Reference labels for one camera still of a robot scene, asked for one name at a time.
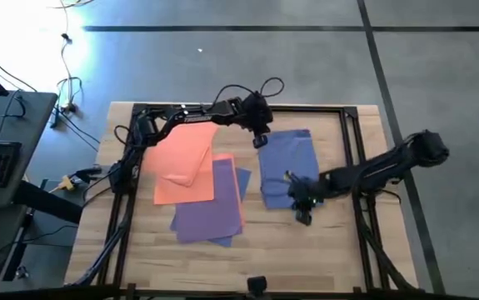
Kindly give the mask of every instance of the purple paper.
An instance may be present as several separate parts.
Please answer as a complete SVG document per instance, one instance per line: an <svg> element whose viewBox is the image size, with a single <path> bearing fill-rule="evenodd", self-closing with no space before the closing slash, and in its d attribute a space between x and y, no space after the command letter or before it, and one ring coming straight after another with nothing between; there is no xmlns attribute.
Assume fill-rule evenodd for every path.
<svg viewBox="0 0 479 300"><path fill-rule="evenodd" d="M239 186L239 196L241 197L241 202L247 194L247 186L251 173L252 172L244 168L236 167L237 185ZM174 217L172 217L171 226L169 228L171 228L173 231L176 231L176 214Z"/></svg>
<svg viewBox="0 0 479 300"><path fill-rule="evenodd" d="M241 197L241 202L245 198L245 195L247 194L247 186L248 186L248 181L250 180L250 173L251 172L246 169L236 167L237 185L239 186L239 196ZM234 235L238 235L241 233L242 233L242 227L240 227L239 230ZM212 243L219 244L223 247L231 247L232 239L233 239L233 236L217 237L217 238L211 238L209 241Z"/></svg>
<svg viewBox="0 0 479 300"><path fill-rule="evenodd" d="M257 154L262 175L262 196L265 207L290 208L293 199L287 195L289 182L284 181L285 171L298 177L316 180L319 174L317 156L309 130L289 130L267 135L267 145Z"/></svg>
<svg viewBox="0 0 479 300"><path fill-rule="evenodd" d="M177 204L177 238L181 243L229 237L241 229L233 172L231 159L214 161L213 201Z"/></svg>

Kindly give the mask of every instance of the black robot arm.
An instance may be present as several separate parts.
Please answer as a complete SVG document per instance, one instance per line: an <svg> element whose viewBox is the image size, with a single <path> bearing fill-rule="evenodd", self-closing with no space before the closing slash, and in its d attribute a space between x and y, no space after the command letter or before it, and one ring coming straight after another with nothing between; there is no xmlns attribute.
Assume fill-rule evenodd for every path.
<svg viewBox="0 0 479 300"><path fill-rule="evenodd" d="M157 128L156 118L166 120L161 129ZM235 97L211 105L176 105L163 110L148 109L137 117L135 133L141 138L141 141L137 142L145 147L156 146L177 125L202 122L226 126L237 124L254 133L253 145L260 148L267 144L264 134L271 131L267 124L272 122L272 111L259 92L251 93L244 100Z"/></svg>
<svg viewBox="0 0 479 300"><path fill-rule="evenodd" d="M448 148L438 133L427 130L412 134L388 152L350 167L338 167L319 174L318 181L287 173L291 182L288 195L294 198L297 221L311 224L311 210L324 199L348 194L356 188L361 194L381 191L389 182L399 183L415 166L433 167L448 158Z"/></svg>

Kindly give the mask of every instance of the gray floor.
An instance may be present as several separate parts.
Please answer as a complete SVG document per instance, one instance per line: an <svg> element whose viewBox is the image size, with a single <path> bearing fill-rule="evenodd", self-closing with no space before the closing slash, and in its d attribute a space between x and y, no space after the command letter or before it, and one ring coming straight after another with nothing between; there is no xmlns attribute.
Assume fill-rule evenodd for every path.
<svg viewBox="0 0 479 300"><path fill-rule="evenodd" d="M0 63L45 91L65 75L65 19L42 2L10 7ZM479 0L366 0L372 26L479 26ZM376 104L391 136L364 32L84 32L81 26L361 26L352 0L96 0L69 9L72 74L83 79L75 122L94 136L111 101L211 101L229 83L286 82L275 103ZM450 159L414 172L449 293L479 296L479 32L377 32L379 56L403 136L429 128ZM228 95L240 91L230 91ZM59 178L93 163L72 132L46 129L29 176ZM403 205L417 276L431 290L412 211Z"/></svg>

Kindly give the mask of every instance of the wooden tabletop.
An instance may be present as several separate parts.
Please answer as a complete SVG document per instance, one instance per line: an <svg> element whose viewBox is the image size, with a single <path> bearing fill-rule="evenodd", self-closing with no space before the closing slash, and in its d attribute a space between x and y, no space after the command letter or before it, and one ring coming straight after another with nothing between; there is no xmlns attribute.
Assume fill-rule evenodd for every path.
<svg viewBox="0 0 479 300"><path fill-rule="evenodd" d="M111 165L122 156L123 145L112 131L118 124L129 125L133 104L112 103L97 163ZM367 157L384 153L387 143L378 108L357 106L357 111ZM345 165L336 115L275 112L270 127L273 131L309 129L321 171ZM153 205L152 175L142 173L123 286L136 283L141 289L242 292L247 290L247 278L263 275L268 280L267 290L272 292L351 292L355 286L364 287L349 197L331 199L315 208L313 223L307 227L295 221L292 210L265 209L251 132L238 126L219 127L213 139L213 152L233 153L237 167L252 171L243 203L246 219L243 234L233 238L230 248L209 242L179 244L176 234L169 229L174 206ZM105 184L98 184L94 191L104 189ZM80 278L102 250L112 200L111 193L102 195L83 212L65 278L67 283ZM387 254L406 279L417 285L398 200L387 194L378 196L377 215ZM116 253L110 266L114 266L115 257ZM109 282L112 269L109 268ZM379 286L376 270L373 266L375 283Z"/></svg>

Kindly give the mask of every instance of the orange paper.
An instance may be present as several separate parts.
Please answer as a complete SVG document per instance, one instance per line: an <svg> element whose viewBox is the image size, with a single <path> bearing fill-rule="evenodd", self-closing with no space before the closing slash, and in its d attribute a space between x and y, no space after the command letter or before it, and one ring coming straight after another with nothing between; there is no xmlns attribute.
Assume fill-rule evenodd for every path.
<svg viewBox="0 0 479 300"><path fill-rule="evenodd" d="M237 205L239 206L239 215L241 216L241 225L245 226L245 217L242 212L242 205L241 205L241 195L239 193L239 185L237 184L237 175L236 175L236 163L233 157L233 154L230 153L223 153L223 154L215 154L213 155L213 160L224 160L224 159L231 159L232 160L232 170L233 170L233 180L236 183L236 193L237 193Z"/></svg>
<svg viewBox="0 0 479 300"><path fill-rule="evenodd" d="M193 203L213 200L213 162L212 147L204 155L204 159L194 177L191 186L185 187L163 177L156 177L154 187L154 204Z"/></svg>
<svg viewBox="0 0 479 300"><path fill-rule="evenodd" d="M212 122L176 126L156 147L147 149L142 170L177 185L191 186L208 154L212 172L210 146L216 131L217 125Z"/></svg>

